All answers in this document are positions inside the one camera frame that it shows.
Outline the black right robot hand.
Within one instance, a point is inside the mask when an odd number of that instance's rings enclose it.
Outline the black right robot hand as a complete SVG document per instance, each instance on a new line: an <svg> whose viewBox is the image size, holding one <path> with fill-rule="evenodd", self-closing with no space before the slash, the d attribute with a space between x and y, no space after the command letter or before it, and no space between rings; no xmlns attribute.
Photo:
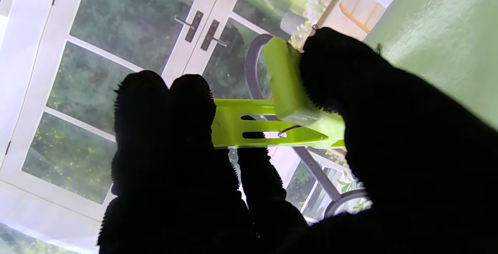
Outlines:
<svg viewBox="0 0 498 254"><path fill-rule="evenodd" d="M127 75L116 90L100 254L496 254L497 131L381 49L331 28L299 73L345 122L346 160L372 205L309 226L266 148L216 150L207 81Z"/></svg>

